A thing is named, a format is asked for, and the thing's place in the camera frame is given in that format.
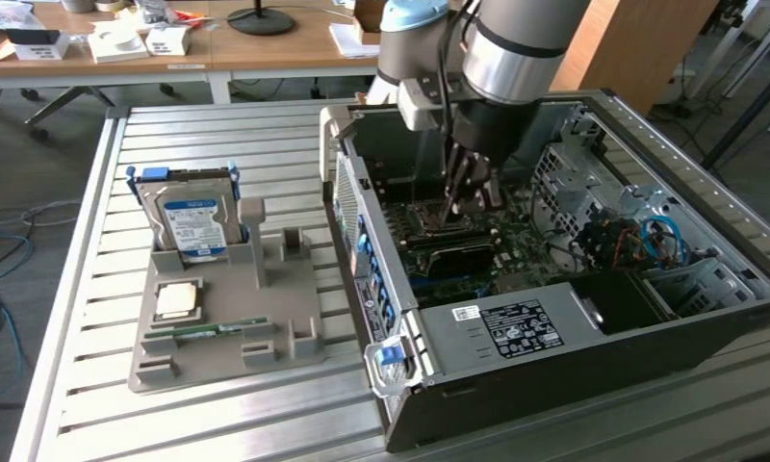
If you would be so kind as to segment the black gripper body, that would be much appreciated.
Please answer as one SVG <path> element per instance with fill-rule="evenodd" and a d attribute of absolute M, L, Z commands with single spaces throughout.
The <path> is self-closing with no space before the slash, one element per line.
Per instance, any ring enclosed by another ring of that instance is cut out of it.
<path fill-rule="evenodd" d="M 461 102 L 453 117 L 453 148 L 485 157 L 501 167 L 519 149 L 537 115 L 540 101 L 501 105 L 488 99 Z"/>

